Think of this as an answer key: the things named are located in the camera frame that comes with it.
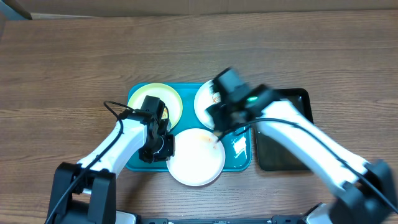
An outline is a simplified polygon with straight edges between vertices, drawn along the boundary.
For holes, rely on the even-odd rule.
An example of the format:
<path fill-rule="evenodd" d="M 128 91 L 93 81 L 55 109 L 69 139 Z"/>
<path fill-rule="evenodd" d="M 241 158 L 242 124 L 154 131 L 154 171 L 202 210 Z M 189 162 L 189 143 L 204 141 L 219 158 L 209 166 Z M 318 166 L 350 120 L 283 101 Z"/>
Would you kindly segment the white plate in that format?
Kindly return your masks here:
<path fill-rule="evenodd" d="M 192 128 L 176 135 L 175 153 L 166 165 L 175 180 L 199 187 L 221 174 L 225 160 L 225 149 L 212 132 Z"/>
<path fill-rule="evenodd" d="M 206 109 L 221 101 L 220 94 L 213 91 L 213 82 L 211 80 L 202 84 L 194 98 L 194 111 L 198 120 L 207 128 L 214 129 L 213 118 Z"/>

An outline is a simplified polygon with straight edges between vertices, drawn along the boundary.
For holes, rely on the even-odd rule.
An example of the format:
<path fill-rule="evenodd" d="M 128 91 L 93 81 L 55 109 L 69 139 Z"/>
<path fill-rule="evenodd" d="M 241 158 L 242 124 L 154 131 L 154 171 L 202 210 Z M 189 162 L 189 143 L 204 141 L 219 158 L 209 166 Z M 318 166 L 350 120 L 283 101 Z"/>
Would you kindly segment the yellow plate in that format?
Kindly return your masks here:
<path fill-rule="evenodd" d="M 168 108 L 171 128 L 173 129 L 177 125 L 182 116 L 183 104 L 180 95 L 174 88 L 163 83 L 150 83 L 143 84 L 139 88 L 134 87 L 133 90 L 127 102 L 129 107 L 140 109 L 146 96 L 158 97 Z"/>

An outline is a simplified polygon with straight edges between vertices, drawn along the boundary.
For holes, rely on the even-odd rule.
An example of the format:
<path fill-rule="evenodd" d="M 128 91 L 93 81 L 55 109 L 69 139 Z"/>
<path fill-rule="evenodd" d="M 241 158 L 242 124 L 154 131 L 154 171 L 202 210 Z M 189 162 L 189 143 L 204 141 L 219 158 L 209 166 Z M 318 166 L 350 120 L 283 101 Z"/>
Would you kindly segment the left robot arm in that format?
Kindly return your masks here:
<path fill-rule="evenodd" d="M 92 153 L 57 167 L 46 223 L 137 223 L 137 215 L 116 208 L 116 179 L 135 153 L 149 164 L 169 160 L 175 140 L 160 98 L 146 96 L 139 109 L 124 108 Z"/>

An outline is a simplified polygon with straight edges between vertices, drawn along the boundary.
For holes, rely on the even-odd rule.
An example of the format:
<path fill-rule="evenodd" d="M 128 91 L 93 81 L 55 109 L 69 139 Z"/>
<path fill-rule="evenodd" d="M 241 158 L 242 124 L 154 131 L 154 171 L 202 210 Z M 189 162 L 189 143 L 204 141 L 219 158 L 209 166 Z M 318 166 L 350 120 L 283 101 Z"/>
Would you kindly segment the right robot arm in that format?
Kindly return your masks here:
<path fill-rule="evenodd" d="M 336 200 L 320 203 L 298 223 L 382 223 L 397 212 L 397 190 L 384 161 L 370 163 L 317 128 L 279 90 L 251 88 L 227 68 L 212 80 L 220 102 L 206 110 L 223 138 L 255 124 L 256 129 L 288 149 L 328 187 Z"/>

